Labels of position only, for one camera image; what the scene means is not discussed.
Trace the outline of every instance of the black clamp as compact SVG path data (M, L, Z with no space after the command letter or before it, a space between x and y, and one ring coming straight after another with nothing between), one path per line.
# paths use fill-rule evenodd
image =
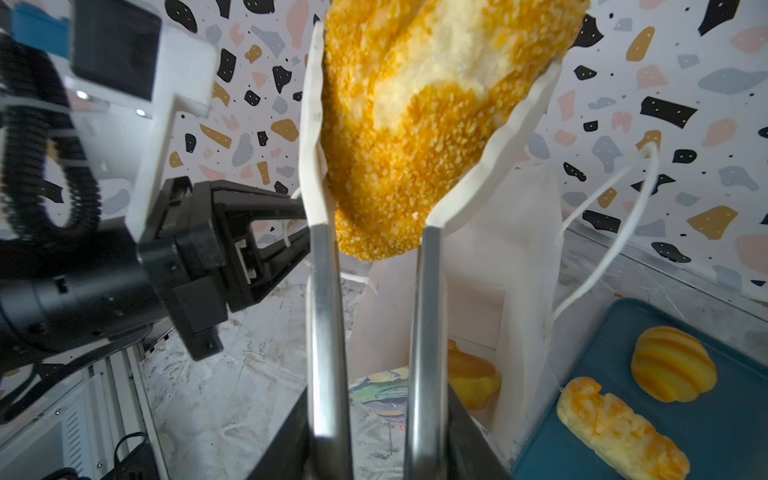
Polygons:
M166 180L138 246L139 259L192 359L222 350L216 325L259 303L310 252L305 227L258 248L255 220L306 218L301 200L225 180Z

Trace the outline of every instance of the teal tray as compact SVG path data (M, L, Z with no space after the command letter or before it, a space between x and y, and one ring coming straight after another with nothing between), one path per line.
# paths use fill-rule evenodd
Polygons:
M715 388L691 403L662 403L632 378L640 334L668 325L699 339L717 367ZM640 300L615 302L569 379L588 376L672 439L690 461L687 480L768 479L768 368ZM554 399L515 463L515 480L621 480L558 419Z

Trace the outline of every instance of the bread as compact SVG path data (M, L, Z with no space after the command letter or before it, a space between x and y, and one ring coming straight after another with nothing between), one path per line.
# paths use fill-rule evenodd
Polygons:
M600 395L593 379L571 380L558 400L558 418L586 446L629 480L683 480L684 453L618 397Z
M571 47L588 6L335 0L320 140L341 251L370 261L416 248L429 212Z
M707 349L671 326L643 332L631 365L634 381L659 402L692 402L717 383L717 368Z
M470 410L483 410L502 387L502 375L493 363L462 352L450 339L448 381L464 408Z

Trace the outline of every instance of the terrazzo wallpaper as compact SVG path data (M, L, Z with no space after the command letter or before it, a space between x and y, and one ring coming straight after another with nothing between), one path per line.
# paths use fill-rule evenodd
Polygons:
M661 168L632 242L733 292L768 300L768 2L597 0L563 62L526 164L550 164L563 209L647 142ZM618 231L631 171L582 215Z
M31 3L62 15L59 0ZM220 51L210 116L178 114L164 176L294 192L306 52L328 0L150 3L164 21ZM520 167L551 165L569 212L657 142L660 175L633 243L768 301L766 43L765 0L593 0ZM48 170L62 185L57 168ZM643 176L630 172L580 221L615 233ZM105 214L124 215L130 185L102 187ZM66 214L66 201L49 206L52 215ZM277 222L256 222L254 230L260 246L282 236Z

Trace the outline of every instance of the paper bag handle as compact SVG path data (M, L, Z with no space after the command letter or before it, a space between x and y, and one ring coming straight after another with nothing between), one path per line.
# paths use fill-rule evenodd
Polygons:
M552 322L554 322L560 316L560 314L563 313L563 310L567 309L573 302L580 299L598 282L600 277L603 276L603 273L605 273L605 270L608 269L608 266L611 265L611 262L614 261L618 254L624 249L624 246L634 234L634 229L640 222L640 217L643 215L645 207L648 205L651 193L656 187L656 179L659 174L659 147L656 145L656 143L649 142L645 144L637 156L637 161L631 162L624 166L611 178L606 180L606 182L602 184L587 200L579 205L561 225L560 231L558 232L558 238L560 238L560 235L565 232L565 229L571 225L571 222L573 222L576 217L581 215L581 213L586 210L587 207L592 204L592 202L597 200L597 198L601 196L603 192L605 192L608 188L611 187L611 185L615 184L624 175L629 173L632 168L637 166L637 164L645 159L650 161L648 164L647 173L645 175L645 180L643 181L643 187L640 190L640 195L638 196L637 202L635 202L629 217L627 217L627 219L619 228L613 245L611 245L611 248L608 249L608 252L606 252L602 260L600 260L600 263L598 263L598 265L595 267L589 278L587 278L580 287L578 287L571 295L569 295L568 298L563 300L556 309L554 309L554 312L552 313Z

